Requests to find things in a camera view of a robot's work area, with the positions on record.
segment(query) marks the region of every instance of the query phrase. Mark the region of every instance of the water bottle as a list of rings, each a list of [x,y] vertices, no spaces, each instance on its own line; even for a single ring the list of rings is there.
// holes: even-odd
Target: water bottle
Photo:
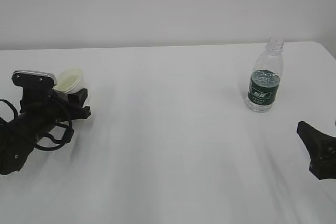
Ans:
[[[281,39],[270,38],[253,67],[246,98],[246,105],[253,111],[266,112],[274,103],[284,69],[283,43]]]

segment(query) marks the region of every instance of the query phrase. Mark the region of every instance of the green bottle label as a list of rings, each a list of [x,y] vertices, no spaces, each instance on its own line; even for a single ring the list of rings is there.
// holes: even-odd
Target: green bottle label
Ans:
[[[251,78],[247,97],[255,104],[262,106],[270,105],[275,100],[278,87],[279,85],[272,88],[262,87],[257,85]]]

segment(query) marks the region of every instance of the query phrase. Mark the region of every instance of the black cable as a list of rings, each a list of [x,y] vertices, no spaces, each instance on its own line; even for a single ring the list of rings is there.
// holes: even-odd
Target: black cable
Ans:
[[[60,107],[60,109],[63,111],[63,113],[66,115],[66,117],[67,117],[67,121],[69,123],[69,126],[67,126],[65,124],[55,123],[56,126],[63,127],[63,128],[66,129],[66,131],[64,133],[64,136],[65,136],[66,133],[67,133],[67,131],[72,131],[72,133],[73,133],[74,130],[72,128],[71,116],[68,113],[68,111],[65,109],[64,105],[61,104],[61,102],[59,101],[59,99],[60,99],[59,97],[55,97],[55,96],[50,97],[50,100],[53,103],[57,104]],[[36,148],[38,150],[41,150],[41,151],[55,151],[55,150],[58,150],[58,149],[62,148],[66,143],[70,142],[70,140],[65,139],[65,137],[63,137],[64,140],[63,139],[62,140],[57,140],[57,139],[54,138],[54,136],[52,136],[49,133],[46,133],[46,134],[41,135],[41,136],[49,138],[53,143],[57,144],[56,146],[53,146],[53,147],[44,147],[44,146],[41,146],[41,145],[38,145],[38,144],[32,142],[26,136],[22,135],[21,132],[15,130],[13,128],[13,124],[15,124],[18,121],[18,119],[19,119],[19,115],[18,115],[18,112],[17,112],[16,108],[9,101],[7,101],[7,100],[0,99],[0,102],[6,103],[10,107],[10,109],[12,110],[12,112],[14,114],[14,119],[11,122],[7,122],[2,117],[0,117],[0,126],[3,126],[5,128],[7,128],[8,131],[10,131],[14,135],[18,136],[19,138],[23,139],[27,143],[33,145],[34,148]]]

